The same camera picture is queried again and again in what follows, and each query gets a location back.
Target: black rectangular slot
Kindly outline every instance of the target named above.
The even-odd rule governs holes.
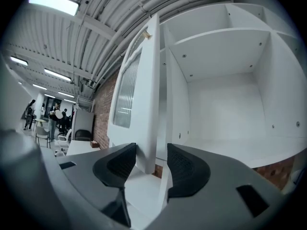
[[[237,187],[236,190],[239,192],[253,217],[257,217],[269,207],[251,185],[243,185]]]
[[[62,170],[65,170],[69,167],[75,166],[76,164],[74,162],[66,162],[66,163],[61,163],[59,166],[61,167]]]

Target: chair backrest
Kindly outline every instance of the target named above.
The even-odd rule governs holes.
[[[41,126],[36,127],[35,133],[39,136],[47,136],[48,135],[48,132],[45,131],[45,129]]]
[[[66,140],[68,140],[70,134],[71,134],[71,129],[67,132]]]
[[[79,129],[75,133],[75,140],[82,140],[82,141],[91,141],[92,134],[88,130]]]

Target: floor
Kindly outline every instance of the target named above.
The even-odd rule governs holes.
[[[21,119],[20,122],[19,122],[19,126],[18,126],[18,130],[17,132],[19,133],[23,133],[25,134],[26,136],[32,136],[33,139],[35,139],[35,128],[34,128],[34,131],[33,131],[33,126],[34,124],[32,124],[31,126],[31,129],[27,129],[27,130],[24,130],[24,125],[25,125],[25,120],[24,119]],[[48,130],[48,122],[44,122],[43,123],[43,128],[45,130]],[[55,140],[54,141],[51,141],[50,142],[50,146],[51,146],[51,149],[55,152],[56,150],[60,150],[60,147],[58,145],[58,134],[59,134],[59,129],[56,128],[56,131],[54,133],[54,138]],[[44,139],[40,139],[39,140],[39,144],[40,144],[40,148],[47,148],[47,141],[44,140]]]

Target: ceiling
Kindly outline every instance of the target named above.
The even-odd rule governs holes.
[[[73,0],[75,16],[25,1],[7,30],[1,53],[20,81],[91,100],[120,67],[124,52],[155,13],[160,22],[191,8],[230,0]],[[14,63],[24,59],[28,66]],[[47,68],[72,82],[45,73]]]

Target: woman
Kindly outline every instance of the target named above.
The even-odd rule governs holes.
[[[35,100],[32,100],[27,108],[25,109],[25,126],[24,126],[24,130],[27,129],[27,126],[31,124],[32,122],[32,115],[34,113],[34,106],[33,104],[35,103]]]

